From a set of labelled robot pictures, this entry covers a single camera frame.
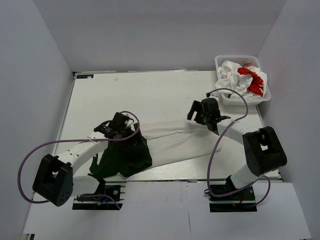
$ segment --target green cloth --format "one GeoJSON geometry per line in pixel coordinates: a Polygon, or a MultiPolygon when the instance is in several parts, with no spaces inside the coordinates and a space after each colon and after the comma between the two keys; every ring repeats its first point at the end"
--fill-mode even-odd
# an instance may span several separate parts
{"type": "Polygon", "coordinates": [[[137,174],[152,165],[147,140],[132,146],[112,142],[103,152],[99,165],[98,156],[93,157],[90,172],[97,178],[107,178],[120,173],[124,177],[137,174]]]}

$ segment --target black sticker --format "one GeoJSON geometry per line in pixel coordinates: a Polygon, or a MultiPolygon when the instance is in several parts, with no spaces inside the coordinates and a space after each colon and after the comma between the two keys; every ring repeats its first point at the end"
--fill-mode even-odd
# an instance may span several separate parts
{"type": "Polygon", "coordinates": [[[86,74],[86,75],[77,75],[76,79],[93,79],[94,75],[93,74],[86,74]]]}

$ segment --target laundry basket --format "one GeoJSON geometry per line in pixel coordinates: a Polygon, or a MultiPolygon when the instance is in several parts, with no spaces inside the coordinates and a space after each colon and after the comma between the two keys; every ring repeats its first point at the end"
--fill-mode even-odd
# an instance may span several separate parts
{"type": "MultiPolygon", "coordinates": [[[[245,62],[253,63],[255,67],[260,68],[262,71],[260,62],[258,58],[255,56],[248,56],[248,55],[219,55],[214,58],[215,61],[215,69],[218,69],[225,61],[231,61],[237,64],[240,64],[243,66],[245,62]]],[[[218,72],[216,73],[218,80],[221,79],[220,74],[218,72]]],[[[246,99],[245,101],[249,106],[255,106],[258,105],[261,102],[269,101],[271,99],[271,93],[268,87],[268,84],[266,85],[266,91],[263,98],[253,98],[253,99],[246,99]]],[[[222,101],[224,105],[229,106],[244,106],[245,103],[241,98],[228,98],[227,94],[222,93],[219,95],[219,100],[222,101]]]]}

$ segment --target gray wall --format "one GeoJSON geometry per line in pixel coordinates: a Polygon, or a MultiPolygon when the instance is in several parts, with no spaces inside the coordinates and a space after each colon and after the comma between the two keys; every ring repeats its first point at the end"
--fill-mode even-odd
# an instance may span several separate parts
{"type": "Polygon", "coordinates": [[[72,71],[211,70],[257,55],[286,0],[34,0],[72,71]]]}
{"type": "MultiPolygon", "coordinates": [[[[72,73],[32,0],[0,4],[0,239],[20,239],[30,204],[17,187],[23,157],[57,138],[72,87],[72,73]]],[[[32,197],[41,156],[26,164],[22,180],[32,197]]]]}
{"type": "Polygon", "coordinates": [[[320,1],[288,0],[258,58],[271,101],[261,104],[287,154],[281,170],[293,183],[312,239],[320,240],[320,1]]]}

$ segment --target white cloth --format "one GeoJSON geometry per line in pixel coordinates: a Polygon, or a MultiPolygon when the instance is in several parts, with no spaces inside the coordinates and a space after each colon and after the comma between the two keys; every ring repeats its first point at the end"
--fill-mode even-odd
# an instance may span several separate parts
{"type": "MultiPolygon", "coordinates": [[[[238,68],[242,66],[238,63],[232,61],[225,61],[218,69],[218,81],[215,83],[215,87],[218,88],[228,88],[237,91],[245,99],[259,99],[261,96],[248,90],[253,77],[250,74],[244,75],[238,73],[238,68]]],[[[260,71],[260,68],[255,66],[246,67],[252,72],[258,74],[263,80],[263,96],[266,94],[267,90],[267,74],[260,71]]],[[[239,99],[240,97],[228,90],[220,90],[219,93],[231,94],[231,99],[239,99]]]]}
{"type": "Polygon", "coordinates": [[[148,169],[209,155],[218,139],[207,126],[186,119],[141,123],[140,129],[152,157],[148,169]]]}

